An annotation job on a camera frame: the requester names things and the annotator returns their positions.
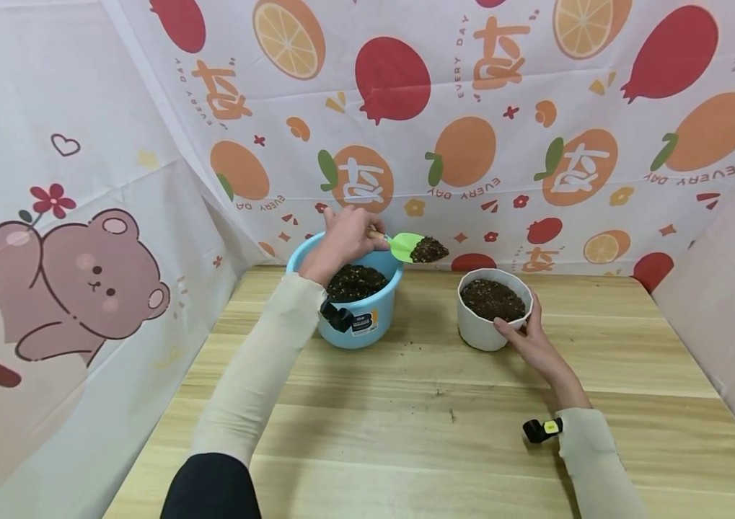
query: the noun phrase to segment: printed fabric backdrop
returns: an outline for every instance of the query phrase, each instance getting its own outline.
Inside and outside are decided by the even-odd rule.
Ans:
[[[105,0],[183,156],[285,262],[325,206],[439,267],[634,275],[735,192],[729,0]]]
[[[198,184],[101,4],[0,2],[0,519],[100,517],[262,260]]]

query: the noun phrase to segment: bear's ear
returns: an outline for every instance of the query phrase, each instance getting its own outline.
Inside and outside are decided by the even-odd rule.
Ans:
[[[148,296],[148,317],[145,319],[150,321],[163,315],[168,309],[169,302],[171,302],[171,291],[168,285],[159,282],[158,288],[155,288]]]
[[[130,213],[122,209],[108,209],[103,211],[92,220],[90,228],[105,231],[105,233],[117,236],[127,236],[131,239],[139,239],[139,227]]]

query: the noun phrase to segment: bucket label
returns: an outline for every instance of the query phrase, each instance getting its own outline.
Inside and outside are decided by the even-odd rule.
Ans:
[[[352,334],[356,337],[373,332],[379,326],[379,312],[374,308],[367,314],[361,314],[353,319]]]

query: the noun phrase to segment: beige sleeve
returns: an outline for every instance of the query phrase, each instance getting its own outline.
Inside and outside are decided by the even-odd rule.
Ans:
[[[324,288],[287,273],[226,367],[194,430],[191,452],[249,466],[289,372],[318,325]]]
[[[646,519],[601,411],[564,409],[560,457],[573,481],[582,519]]]

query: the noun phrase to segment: wood grain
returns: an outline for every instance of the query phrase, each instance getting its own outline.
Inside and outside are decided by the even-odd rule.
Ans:
[[[106,518],[157,518],[224,366],[282,269],[251,269]],[[265,518],[573,518],[557,442],[521,425],[549,392],[508,348],[456,332],[461,275],[407,271],[393,326],[365,350],[307,344],[252,462]],[[652,518],[735,518],[735,421],[628,278],[525,275],[544,327],[607,416]]]

